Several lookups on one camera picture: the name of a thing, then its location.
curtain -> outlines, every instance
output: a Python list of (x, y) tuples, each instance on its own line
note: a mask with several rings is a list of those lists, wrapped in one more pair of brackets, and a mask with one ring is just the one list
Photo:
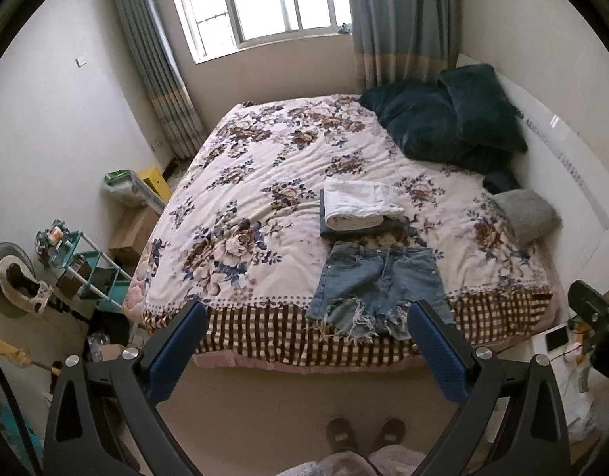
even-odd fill
[(436, 82), (456, 64), (458, 0), (350, 0), (358, 85)]
[(137, 69), (175, 155), (194, 157), (207, 133), (177, 69), (154, 0), (115, 2)]

headboard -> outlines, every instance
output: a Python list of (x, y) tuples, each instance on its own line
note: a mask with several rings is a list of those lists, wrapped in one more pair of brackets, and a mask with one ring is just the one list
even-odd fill
[[(478, 64), (460, 55), (458, 66)], [(609, 173), (582, 139), (522, 87), (497, 73), (519, 109), (526, 154), (512, 170), (524, 188), (547, 200), (562, 224), (544, 239), (566, 291), (582, 279), (601, 294), (609, 290)]]

blue gripper pad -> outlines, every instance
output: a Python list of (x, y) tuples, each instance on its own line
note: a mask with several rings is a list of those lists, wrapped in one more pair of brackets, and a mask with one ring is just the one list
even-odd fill
[(207, 332), (207, 313), (195, 305), (159, 351), (148, 371), (146, 397), (157, 404), (168, 400), (194, 349)]
[(411, 304), (408, 309), (408, 331), (437, 380), (443, 396), (448, 401), (465, 402), (469, 396), (465, 365), (433, 320), (417, 303)]

silver bolt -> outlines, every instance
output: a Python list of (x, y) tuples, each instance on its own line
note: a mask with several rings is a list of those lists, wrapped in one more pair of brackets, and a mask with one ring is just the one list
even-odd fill
[(77, 354), (72, 354), (65, 360), (65, 365), (67, 367), (73, 367), (74, 365), (77, 365), (79, 361), (80, 358), (78, 358)]
[(488, 360), (492, 357), (492, 351), (490, 351), (487, 347), (479, 347), (477, 349), (477, 356), (481, 360)]
[(537, 354), (536, 355), (536, 363), (538, 365), (542, 365), (543, 367), (546, 367), (551, 362), (549, 361), (549, 358), (547, 358), (547, 356), (545, 356), (544, 354)]
[(128, 349), (124, 349), (122, 351), (122, 358), (125, 360), (132, 360), (137, 358), (137, 355), (140, 353), (140, 350), (136, 347), (129, 347)]

wall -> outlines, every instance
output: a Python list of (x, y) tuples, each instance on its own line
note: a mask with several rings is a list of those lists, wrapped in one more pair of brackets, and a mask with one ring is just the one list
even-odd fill
[(609, 53), (568, 0), (462, 0), (462, 52), (560, 116), (609, 171)]
[[(86, 64), (78, 68), (75, 58)], [(160, 165), (145, 139), (160, 134), (114, 1), (46, 0), (0, 61), (0, 242), (34, 258), (36, 232), (60, 217), (107, 245), (123, 209), (102, 194), (102, 177)], [(45, 276), (40, 267), (36, 273)], [(81, 323), (53, 310), (45, 320), (0, 314), (0, 338), (48, 365), (80, 352), (83, 333)], [(48, 373), (5, 365), (42, 433)]]
[(248, 48), (195, 64), (173, 0), (156, 0), (188, 93), (207, 129), (234, 105), (354, 93), (353, 41), (332, 35)]

